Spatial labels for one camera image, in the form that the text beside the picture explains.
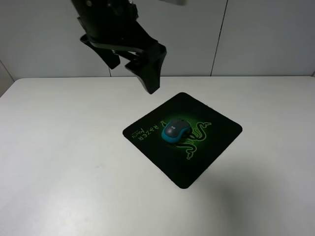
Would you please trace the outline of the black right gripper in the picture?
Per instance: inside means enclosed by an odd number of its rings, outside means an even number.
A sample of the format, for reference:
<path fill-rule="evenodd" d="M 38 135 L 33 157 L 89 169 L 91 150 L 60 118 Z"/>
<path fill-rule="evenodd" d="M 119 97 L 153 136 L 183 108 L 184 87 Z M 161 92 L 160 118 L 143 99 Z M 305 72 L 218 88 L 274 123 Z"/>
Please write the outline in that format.
<path fill-rule="evenodd" d="M 166 47 L 150 37 L 137 22 L 138 10 L 131 0 L 72 0 L 86 32 L 80 41 L 92 49 L 110 69 L 120 65 L 114 51 L 128 52 L 126 69 L 153 94 L 160 88 Z"/>

